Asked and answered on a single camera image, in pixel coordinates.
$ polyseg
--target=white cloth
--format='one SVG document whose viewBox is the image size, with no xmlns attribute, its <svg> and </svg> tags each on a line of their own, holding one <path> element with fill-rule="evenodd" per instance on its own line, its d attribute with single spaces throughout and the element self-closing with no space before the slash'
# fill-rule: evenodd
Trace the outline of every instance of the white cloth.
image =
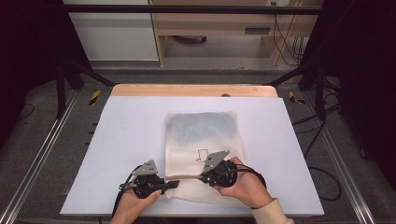
<svg viewBox="0 0 396 224">
<path fill-rule="evenodd" d="M 225 160 L 236 156 L 245 163 L 233 112 L 168 114 L 165 140 L 165 180 L 167 176 L 199 175 L 207 156 L 202 149 L 207 149 L 209 154 L 230 150 Z M 180 180 L 176 189 L 169 189 L 165 194 L 168 198 L 198 203 L 242 204 L 235 198 L 221 196 L 208 184 L 197 179 Z"/>
</svg>

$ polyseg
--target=black pole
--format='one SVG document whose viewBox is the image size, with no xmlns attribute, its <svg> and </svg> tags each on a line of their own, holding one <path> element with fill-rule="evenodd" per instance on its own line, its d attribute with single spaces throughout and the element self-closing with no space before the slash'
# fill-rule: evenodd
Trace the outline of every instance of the black pole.
<svg viewBox="0 0 396 224">
<path fill-rule="evenodd" d="M 56 90 L 58 92 L 58 114 L 56 115 L 56 118 L 58 119 L 66 109 L 66 95 L 64 92 L 64 74 L 62 62 L 59 63 L 59 67 L 57 67 L 56 70 Z"/>
<path fill-rule="evenodd" d="M 199 14 L 269 14 L 269 15 L 322 15 L 338 13 L 337 9 L 321 7 L 243 7 L 243 6 L 145 6 L 145 5 L 42 5 L 51 12 L 88 13 L 199 13 Z"/>
<path fill-rule="evenodd" d="M 77 63 L 75 61 L 69 61 L 69 64 L 71 66 L 73 66 L 75 69 L 77 69 L 78 71 L 85 73 L 86 75 L 88 75 L 88 76 L 100 81 L 101 83 L 107 85 L 108 87 L 112 87 L 112 86 L 115 86 L 115 85 L 118 84 L 118 83 L 115 83 L 115 82 L 112 82 L 112 81 L 108 80 L 105 77 L 101 77 L 99 74 L 93 72 L 91 69 L 86 68 L 86 67 L 82 66 L 81 64 L 79 64 L 79 63 Z"/>
<path fill-rule="evenodd" d="M 315 109 L 317 114 L 321 120 L 325 120 L 326 112 L 324 109 L 323 102 L 323 90 L 324 90 L 324 74 L 323 69 L 319 66 L 317 67 L 317 86 L 316 86 L 316 94 L 315 94 Z"/>
<path fill-rule="evenodd" d="M 287 74 L 283 75 L 282 77 L 279 77 L 279 78 L 275 79 L 274 81 L 272 81 L 270 83 L 263 84 L 263 85 L 264 86 L 268 86 L 269 85 L 269 86 L 276 87 L 276 86 L 282 84 L 283 82 L 289 80 L 292 77 L 295 77 L 295 76 L 303 74 L 305 71 L 311 69 L 312 65 L 313 64 L 312 64 L 311 61 L 306 63 L 306 64 L 302 64 L 302 65 L 296 67 L 295 69 L 289 71 Z"/>
</svg>

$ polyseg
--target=human hand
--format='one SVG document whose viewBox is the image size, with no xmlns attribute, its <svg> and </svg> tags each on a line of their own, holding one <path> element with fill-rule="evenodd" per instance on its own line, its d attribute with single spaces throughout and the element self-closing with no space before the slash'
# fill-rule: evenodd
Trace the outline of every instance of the human hand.
<svg viewBox="0 0 396 224">
<path fill-rule="evenodd" d="M 145 210 L 146 207 L 157 201 L 161 195 L 161 190 L 152 192 L 147 198 L 139 199 L 134 195 L 132 189 L 127 189 L 122 194 L 119 205 L 111 224 L 131 224 Z"/>
<path fill-rule="evenodd" d="M 234 164 L 243 164 L 237 157 L 231 158 L 230 161 Z M 234 197 L 252 209 L 264 207 L 274 200 L 260 179 L 248 172 L 238 172 L 238 178 L 233 186 L 229 188 L 215 186 L 215 189 L 222 196 Z"/>
</svg>

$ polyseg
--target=white table surface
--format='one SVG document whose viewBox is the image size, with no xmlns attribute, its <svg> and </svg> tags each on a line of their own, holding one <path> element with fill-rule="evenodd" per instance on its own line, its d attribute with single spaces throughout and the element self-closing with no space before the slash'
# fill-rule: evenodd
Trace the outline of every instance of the white table surface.
<svg viewBox="0 0 396 224">
<path fill-rule="evenodd" d="M 247 165 L 261 173 L 288 216 L 320 216 L 323 208 L 281 98 L 110 96 L 61 214 L 110 216 L 132 170 L 153 159 L 164 175 L 168 113 L 236 114 Z M 248 217 L 245 206 L 160 199 L 141 216 Z"/>
</svg>

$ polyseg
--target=beige sleeve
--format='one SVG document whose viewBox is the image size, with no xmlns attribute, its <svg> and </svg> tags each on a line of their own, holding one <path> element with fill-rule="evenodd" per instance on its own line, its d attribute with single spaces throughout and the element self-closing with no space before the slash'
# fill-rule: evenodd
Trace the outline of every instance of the beige sleeve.
<svg viewBox="0 0 396 224">
<path fill-rule="evenodd" d="M 279 199 L 268 203 L 262 208 L 252 209 L 252 215 L 256 219 L 257 224 L 293 224 L 294 221 L 289 219 L 283 213 L 279 204 Z"/>
</svg>

